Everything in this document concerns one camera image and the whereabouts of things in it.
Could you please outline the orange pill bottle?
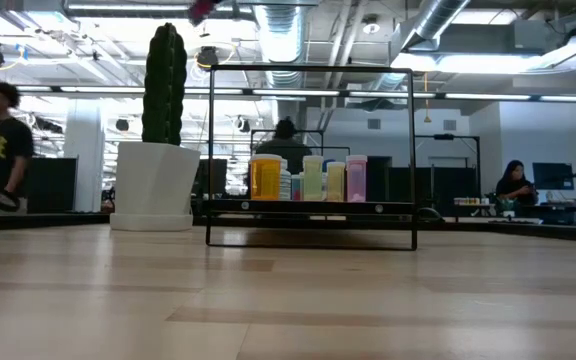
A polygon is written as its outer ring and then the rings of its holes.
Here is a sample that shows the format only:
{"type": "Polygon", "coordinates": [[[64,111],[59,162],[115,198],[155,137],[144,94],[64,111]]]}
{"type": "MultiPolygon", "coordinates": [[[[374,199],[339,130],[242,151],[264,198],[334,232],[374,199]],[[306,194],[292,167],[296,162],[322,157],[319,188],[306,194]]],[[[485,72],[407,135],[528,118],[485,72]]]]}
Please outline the orange pill bottle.
{"type": "Polygon", "coordinates": [[[273,154],[256,154],[250,162],[251,198],[276,201],[280,196],[282,158],[273,154]]]}

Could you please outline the yellow pill bottle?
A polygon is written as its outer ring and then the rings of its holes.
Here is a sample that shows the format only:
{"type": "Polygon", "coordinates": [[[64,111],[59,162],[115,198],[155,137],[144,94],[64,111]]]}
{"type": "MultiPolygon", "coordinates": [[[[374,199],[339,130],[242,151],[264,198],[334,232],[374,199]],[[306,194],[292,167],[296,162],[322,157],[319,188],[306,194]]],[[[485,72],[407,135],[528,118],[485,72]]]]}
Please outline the yellow pill bottle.
{"type": "Polygon", "coordinates": [[[345,200],[345,163],[329,162],[327,164],[327,195],[329,202],[345,200]]]}

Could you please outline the pink pill bottle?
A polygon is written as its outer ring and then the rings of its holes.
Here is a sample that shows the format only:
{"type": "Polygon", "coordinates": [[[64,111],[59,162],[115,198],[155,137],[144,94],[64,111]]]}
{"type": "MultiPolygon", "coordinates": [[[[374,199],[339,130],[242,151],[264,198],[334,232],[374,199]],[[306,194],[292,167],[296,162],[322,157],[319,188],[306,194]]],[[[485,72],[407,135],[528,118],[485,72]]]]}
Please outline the pink pill bottle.
{"type": "Polygon", "coordinates": [[[349,155],[346,157],[346,199],[348,202],[366,201],[366,155],[349,155]]]}

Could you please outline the red pill bottle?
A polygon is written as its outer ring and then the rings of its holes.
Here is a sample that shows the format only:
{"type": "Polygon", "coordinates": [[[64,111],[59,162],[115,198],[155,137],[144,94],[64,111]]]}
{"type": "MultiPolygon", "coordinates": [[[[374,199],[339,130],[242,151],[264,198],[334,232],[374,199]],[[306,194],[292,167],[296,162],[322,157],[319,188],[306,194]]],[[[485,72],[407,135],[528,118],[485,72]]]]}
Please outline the red pill bottle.
{"type": "Polygon", "coordinates": [[[188,9],[188,18],[193,26],[201,24],[222,0],[194,0],[188,9]]]}

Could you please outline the large white labelled medicine bottle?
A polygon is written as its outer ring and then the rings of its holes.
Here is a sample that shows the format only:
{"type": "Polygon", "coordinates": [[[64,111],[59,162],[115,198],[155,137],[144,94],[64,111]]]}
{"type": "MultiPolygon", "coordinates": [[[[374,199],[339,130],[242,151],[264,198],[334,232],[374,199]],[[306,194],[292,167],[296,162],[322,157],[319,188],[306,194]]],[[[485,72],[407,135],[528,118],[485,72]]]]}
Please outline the large white labelled medicine bottle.
{"type": "Polygon", "coordinates": [[[281,160],[279,199],[289,201],[292,196],[292,174],[288,171],[288,161],[281,160]]]}

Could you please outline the person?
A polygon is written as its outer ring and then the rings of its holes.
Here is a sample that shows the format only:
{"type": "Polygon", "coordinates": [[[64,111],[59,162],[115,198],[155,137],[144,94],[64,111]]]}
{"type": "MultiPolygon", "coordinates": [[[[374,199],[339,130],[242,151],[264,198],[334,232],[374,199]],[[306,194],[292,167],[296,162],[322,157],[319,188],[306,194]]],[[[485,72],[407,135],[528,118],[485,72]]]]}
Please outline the person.
{"type": "Polygon", "coordinates": [[[294,123],[290,117],[286,117],[276,124],[273,137],[255,148],[255,153],[280,156],[287,161],[287,170],[291,174],[298,174],[303,171],[303,158],[312,152],[298,142],[295,135],[294,123]]]}
{"type": "Polygon", "coordinates": [[[525,177],[524,164],[519,160],[507,164],[495,193],[498,199],[514,200],[520,205],[532,206],[538,202],[537,190],[525,177]]]}
{"type": "Polygon", "coordinates": [[[29,126],[10,114],[19,103],[18,89],[0,82],[0,191],[17,196],[23,213],[27,208],[25,175],[34,155],[34,141],[29,126]]]}

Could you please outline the white hexagonal plant pot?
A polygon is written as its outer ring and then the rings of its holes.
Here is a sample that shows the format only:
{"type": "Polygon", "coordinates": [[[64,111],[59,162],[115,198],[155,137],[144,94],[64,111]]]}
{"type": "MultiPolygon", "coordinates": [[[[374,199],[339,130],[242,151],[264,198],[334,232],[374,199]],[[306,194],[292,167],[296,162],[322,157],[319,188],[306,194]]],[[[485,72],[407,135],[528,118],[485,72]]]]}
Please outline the white hexagonal plant pot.
{"type": "Polygon", "coordinates": [[[115,213],[186,215],[201,153],[163,143],[118,146],[115,213]]]}

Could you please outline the yellow hanging pendant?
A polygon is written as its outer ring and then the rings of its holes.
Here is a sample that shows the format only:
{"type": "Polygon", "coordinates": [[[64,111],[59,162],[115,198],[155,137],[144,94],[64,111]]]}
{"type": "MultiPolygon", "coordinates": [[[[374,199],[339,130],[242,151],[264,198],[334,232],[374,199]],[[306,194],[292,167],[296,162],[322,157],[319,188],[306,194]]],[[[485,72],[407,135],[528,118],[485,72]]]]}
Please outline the yellow hanging pendant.
{"type": "MultiPolygon", "coordinates": [[[[428,92],[428,72],[424,73],[423,84],[424,84],[424,92],[428,92]]],[[[429,111],[430,111],[430,103],[429,103],[429,100],[426,99],[425,100],[424,123],[431,123],[432,122],[432,119],[430,118],[429,111]]]]}

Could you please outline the tall green cactus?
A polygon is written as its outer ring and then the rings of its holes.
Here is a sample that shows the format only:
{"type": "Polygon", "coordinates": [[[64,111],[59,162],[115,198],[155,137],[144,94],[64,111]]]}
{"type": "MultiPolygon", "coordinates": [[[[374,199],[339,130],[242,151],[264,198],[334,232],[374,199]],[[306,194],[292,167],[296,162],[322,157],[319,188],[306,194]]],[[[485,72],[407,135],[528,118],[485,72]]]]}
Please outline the tall green cactus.
{"type": "Polygon", "coordinates": [[[172,23],[159,26],[150,40],[144,79],[142,141],[181,144],[187,79],[187,52],[172,23]]]}

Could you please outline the black computer monitor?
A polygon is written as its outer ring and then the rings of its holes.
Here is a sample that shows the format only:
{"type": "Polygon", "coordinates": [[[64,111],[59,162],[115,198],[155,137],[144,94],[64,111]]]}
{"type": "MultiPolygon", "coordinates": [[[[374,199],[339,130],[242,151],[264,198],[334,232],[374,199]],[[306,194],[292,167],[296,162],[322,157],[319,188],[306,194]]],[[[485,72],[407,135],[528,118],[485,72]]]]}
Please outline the black computer monitor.
{"type": "Polygon", "coordinates": [[[573,190],[572,165],[567,163],[533,163],[534,185],[538,190],[573,190]]]}

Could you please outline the silver ventilation duct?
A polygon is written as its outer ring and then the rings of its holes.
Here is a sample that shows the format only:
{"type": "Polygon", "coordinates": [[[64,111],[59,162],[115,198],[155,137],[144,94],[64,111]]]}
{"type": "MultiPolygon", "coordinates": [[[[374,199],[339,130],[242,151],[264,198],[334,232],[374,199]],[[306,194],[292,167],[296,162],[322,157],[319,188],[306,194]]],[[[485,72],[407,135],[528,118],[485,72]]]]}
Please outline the silver ventilation duct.
{"type": "Polygon", "coordinates": [[[403,21],[393,18],[386,65],[415,74],[435,71],[438,60],[432,52],[439,49],[441,35],[470,1],[422,0],[413,16],[403,21]]]}
{"type": "MultiPolygon", "coordinates": [[[[253,11],[259,27],[259,45],[264,62],[274,65],[296,65],[305,60],[308,7],[294,5],[256,5],[253,11]]],[[[297,89],[304,86],[304,73],[266,71],[267,87],[297,89]]],[[[288,117],[294,120],[298,112],[296,101],[274,100],[272,120],[276,125],[288,117]]]]}

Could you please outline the black partition wall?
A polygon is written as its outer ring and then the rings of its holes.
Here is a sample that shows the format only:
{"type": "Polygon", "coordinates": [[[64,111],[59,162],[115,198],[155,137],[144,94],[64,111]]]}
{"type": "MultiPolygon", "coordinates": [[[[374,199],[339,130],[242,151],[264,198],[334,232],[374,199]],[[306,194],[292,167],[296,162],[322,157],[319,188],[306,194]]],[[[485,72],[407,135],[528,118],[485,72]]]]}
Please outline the black partition wall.
{"type": "Polygon", "coordinates": [[[67,213],[74,210],[76,158],[33,158],[25,180],[27,212],[67,213]]]}

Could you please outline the black aluminium table frame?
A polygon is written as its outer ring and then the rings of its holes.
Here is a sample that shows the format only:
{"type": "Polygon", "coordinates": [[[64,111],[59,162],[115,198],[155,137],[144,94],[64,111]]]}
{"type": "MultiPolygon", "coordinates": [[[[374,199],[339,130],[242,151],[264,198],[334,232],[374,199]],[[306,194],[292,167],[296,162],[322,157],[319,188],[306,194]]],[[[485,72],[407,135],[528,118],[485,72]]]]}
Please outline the black aluminium table frame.
{"type": "MultiPolygon", "coordinates": [[[[31,214],[25,216],[0,216],[0,230],[31,229],[107,224],[108,214],[31,214]]],[[[218,227],[317,229],[317,230],[409,230],[407,222],[393,221],[339,221],[299,219],[214,218],[218,227]]],[[[539,225],[518,222],[419,222],[419,231],[490,232],[499,234],[533,236],[576,241],[576,226],[539,225]]]]}

